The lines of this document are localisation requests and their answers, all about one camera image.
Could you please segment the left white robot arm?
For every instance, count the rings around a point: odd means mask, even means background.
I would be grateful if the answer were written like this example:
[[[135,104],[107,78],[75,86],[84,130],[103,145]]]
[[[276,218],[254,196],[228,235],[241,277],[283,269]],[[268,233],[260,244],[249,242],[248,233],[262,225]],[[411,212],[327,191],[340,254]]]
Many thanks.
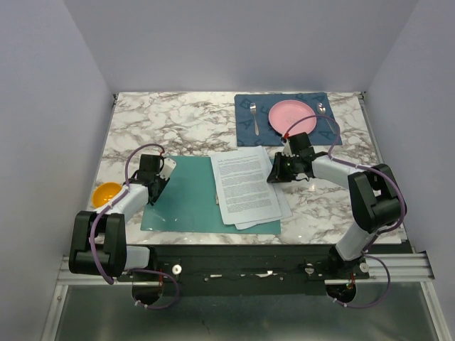
[[[158,200],[175,167],[171,158],[143,154],[139,169],[119,193],[96,210],[76,215],[68,261],[71,273],[100,275],[108,283],[131,270],[143,281],[155,277],[158,264],[150,249],[127,245],[126,223]]]

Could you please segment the printed paper sheets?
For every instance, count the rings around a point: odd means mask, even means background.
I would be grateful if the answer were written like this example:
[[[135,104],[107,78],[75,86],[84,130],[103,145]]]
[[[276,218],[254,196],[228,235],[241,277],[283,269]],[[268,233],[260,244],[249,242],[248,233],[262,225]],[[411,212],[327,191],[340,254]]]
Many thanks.
[[[267,182],[272,162],[264,147],[215,153],[210,162],[224,224],[243,232],[292,216],[283,190]]]

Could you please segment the teal file folder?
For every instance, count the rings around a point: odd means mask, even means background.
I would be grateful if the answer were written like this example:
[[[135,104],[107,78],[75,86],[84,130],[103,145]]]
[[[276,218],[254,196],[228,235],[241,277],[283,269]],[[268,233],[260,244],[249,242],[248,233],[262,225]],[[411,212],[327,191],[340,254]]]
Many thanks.
[[[216,234],[280,234],[280,221],[238,230],[224,224],[216,204],[215,182],[209,157],[174,156],[169,182],[153,205],[146,205],[140,230]]]

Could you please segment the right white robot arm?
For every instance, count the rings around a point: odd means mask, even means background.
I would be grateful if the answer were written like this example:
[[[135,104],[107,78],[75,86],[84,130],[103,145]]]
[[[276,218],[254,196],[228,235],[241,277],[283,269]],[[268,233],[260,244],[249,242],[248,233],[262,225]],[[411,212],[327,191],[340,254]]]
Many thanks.
[[[407,206],[386,164],[362,166],[315,152],[308,134],[282,137],[284,149],[274,155],[268,183],[290,183],[318,178],[348,190],[353,223],[331,247],[326,261],[330,275],[343,278],[383,233],[397,229]]]

